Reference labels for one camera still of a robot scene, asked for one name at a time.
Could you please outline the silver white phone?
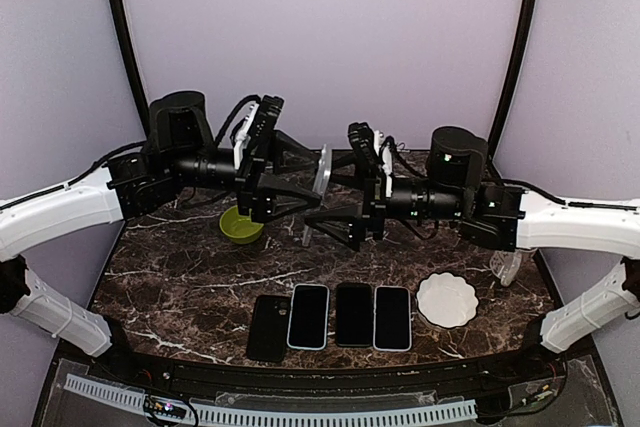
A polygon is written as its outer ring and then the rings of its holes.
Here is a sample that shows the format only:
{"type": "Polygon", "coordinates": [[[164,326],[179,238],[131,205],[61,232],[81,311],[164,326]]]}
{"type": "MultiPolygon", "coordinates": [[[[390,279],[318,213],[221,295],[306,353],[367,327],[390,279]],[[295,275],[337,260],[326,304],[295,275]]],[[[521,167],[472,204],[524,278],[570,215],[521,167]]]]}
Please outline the silver white phone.
{"type": "MultiPolygon", "coordinates": [[[[320,159],[318,161],[318,168],[314,179],[313,192],[320,196],[320,200],[324,199],[326,189],[328,187],[332,172],[332,149],[324,144],[321,150],[320,159]]],[[[302,236],[302,246],[308,247],[311,243],[313,235],[312,228],[309,226],[304,227],[302,236]]]]}

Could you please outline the black magsafe phone case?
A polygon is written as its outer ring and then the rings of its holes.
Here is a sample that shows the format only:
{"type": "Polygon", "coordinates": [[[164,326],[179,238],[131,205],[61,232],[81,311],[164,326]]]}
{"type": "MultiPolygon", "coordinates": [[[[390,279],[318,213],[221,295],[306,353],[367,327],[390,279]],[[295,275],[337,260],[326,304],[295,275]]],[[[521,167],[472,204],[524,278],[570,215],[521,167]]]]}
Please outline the black magsafe phone case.
{"type": "Polygon", "coordinates": [[[246,355],[250,360],[271,363],[283,361],[287,348],[289,315],[289,297],[257,297],[246,347],[246,355]]]}

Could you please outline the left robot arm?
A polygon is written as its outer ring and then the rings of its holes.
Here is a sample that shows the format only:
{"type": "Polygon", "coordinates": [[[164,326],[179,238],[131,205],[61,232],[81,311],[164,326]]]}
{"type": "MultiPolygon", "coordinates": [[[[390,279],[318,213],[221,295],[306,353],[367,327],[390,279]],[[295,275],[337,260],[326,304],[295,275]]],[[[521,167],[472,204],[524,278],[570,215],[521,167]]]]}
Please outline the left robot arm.
{"type": "Polygon", "coordinates": [[[319,194],[279,177],[285,150],[317,155],[277,130],[283,99],[249,95],[250,109],[230,148],[208,124],[203,93],[177,91],[149,106],[145,140],[120,147],[84,173],[1,204],[1,311],[24,319],[101,361],[120,383],[141,374],[119,322],[94,314],[47,286],[23,256],[32,247],[89,227],[136,219],[175,201],[186,188],[232,193],[238,211],[268,223],[319,206],[319,194]]]}

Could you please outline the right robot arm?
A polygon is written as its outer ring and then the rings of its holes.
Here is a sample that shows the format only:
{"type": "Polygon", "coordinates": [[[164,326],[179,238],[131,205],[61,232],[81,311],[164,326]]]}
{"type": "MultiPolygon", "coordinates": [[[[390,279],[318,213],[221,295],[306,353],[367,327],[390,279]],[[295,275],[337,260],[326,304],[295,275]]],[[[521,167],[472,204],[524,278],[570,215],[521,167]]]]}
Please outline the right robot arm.
{"type": "Polygon", "coordinates": [[[532,184],[486,176],[486,140],[456,126],[431,137],[426,171],[398,176],[404,164],[393,137],[367,123],[348,129],[351,153],[339,161],[353,165],[337,183],[363,194],[361,204],[318,211],[308,227],[358,250],[367,236],[382,237],[388,219],[409,224],[451,222],[468,242],[504,253],[565,248],[617,254],[619,262],[577,299],[529,323],[510,371],[534,379],[574,343],[610,321],[639,309],[639,202],[556,197],[532,184]]]}

